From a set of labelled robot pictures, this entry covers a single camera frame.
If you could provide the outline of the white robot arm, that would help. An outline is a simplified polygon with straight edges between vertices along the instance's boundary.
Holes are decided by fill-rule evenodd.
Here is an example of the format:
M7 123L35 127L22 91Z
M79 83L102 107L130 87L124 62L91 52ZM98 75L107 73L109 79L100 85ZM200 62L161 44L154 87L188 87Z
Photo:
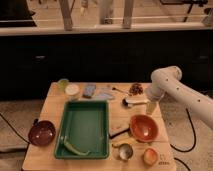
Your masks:
M182 71L177 66L154 70L151 74L151 84L145 89L147 98L150 101L159 101L168 93L213 129L213 99L182 84L181 78Z

